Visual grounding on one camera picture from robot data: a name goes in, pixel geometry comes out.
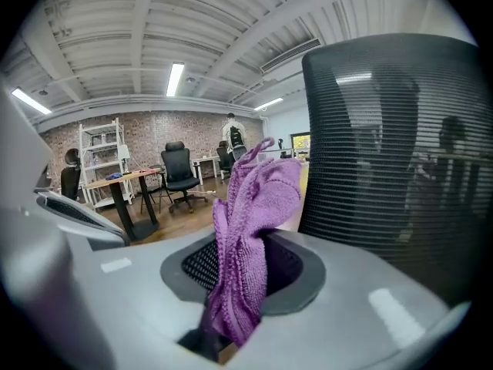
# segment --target purple towel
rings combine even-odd
[[[264,139],[234,166],[228,201],[213,206],[219,280],[210,295],[212,325],[239,347],[260,322],[267,263],[259,232],[281,225],[300,206],[301,165],[296,159],[248,164],[272,146]]]

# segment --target brick wall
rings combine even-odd
[[[100,116],[56,127],[41,134],[53,151],[48,172],[54,188],[60,186],[60,173],[65,167],[65,152],[70,148],[79,148],[79,124],[82,123],[83,126],[103,125],[111,123],[116,117],[124,126],[125,143],[129,147],[130,155],[142,167],[163,164],[161,151],[170,141],[183,141],[190,149],[191,158],[208,156],[209,152],[216,155],[216,148],[221,141],[221,128],[227,122],[226,115],[222,114],[156,111]],[[255,146],[263,139],[262,121],[241,116],[238,116],[236,120],[245,126],[248,148]],[[105,160],[114,160],[113,152],[99,153],[98,157],[100,163]],[[201,167],[204,178],[213,176],[212,162],[201,163]],[[129,161],[129,168],[139,169],[133,160]],[[100,171],[100,177],[103,178],[117,169],[117,166],[104,169],[105,171]],[[132,182],[132,185],[134,185],[134,190],[139,189],[138,180],[135,183]]]

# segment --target ceiling light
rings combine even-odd
[[[49,109],[47,109],[46,107],[43,107],[36,100],[34,100],[31,97],[29,97],[28,95],[26,95],[19,88],[17,88],[14,92],[12,92],[12,95],[17,97],[19,100],[22,100],[24,103],[29,104],[32,108],[37,109],[40,113],[44,113],[45,115],[51,113],[51,111]]]
[[[185,68],[185,64],[183,63],[173,63],[173,67],[171,68],[171,74],[169,74],[168,90],[166,91],[166,95],[168,97],[175,96],[176,88],[178,88],[179,79],[182,76],[182,72],[184,68]]]
[[[336,82],[338,85],[340,85],[341,83],[362,81],[364,79],[371,79],[371,72],[364,72],[363,74],[358,74],[356,76],[345,76],[336,78]]]
[[[268,103],[265,103],[265,104],[262,104],[262,106],[258,106],[255,108],[255,111],[258,111],[259,109],[262,109],[262,108],[266,108],[268,106],[272,106],[273,104],[276,104],[278,102],[282,102],[284,99],[282,99],[281,97],[279,97],[278,99],[275,99],[275,100],[272,100]]]

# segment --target ceiling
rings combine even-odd
[[[430,10],[430,0],[340,2],[41,0],[0,70],[10,90],[54,113],[102,97],[163,96],[174,62],[186,65],[177,96],[255,107],[304,97],[299,70],[261,70],[284,52],[312,39],[423,32]]]

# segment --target black desk leg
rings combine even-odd
[[[111,190],[113,200],[115,201],[116,210],[118,211],[118,215],[120,216],[120,220],[122,221],[126,233],[129,235],[130,241],[136,241],[137,238],[133,233],[133,222],[130,219],[129,211],[126,209],[122,189],[120,188],[120,182],[110,184],[109,189]]]
[[[149,193],[147,192],[146,178],[139,177],[139,182],[140,182],[140,189],[142,190],[142,196],[144,198],[144,201],[146,202],[147,212],[149,213],[149,216],[151,217],[151,221],[153,222],[153,224],[157,224],[157,219],[156,219],[156,215],[154,214],[153,205],[151,204],[151,199],[149,197]]]

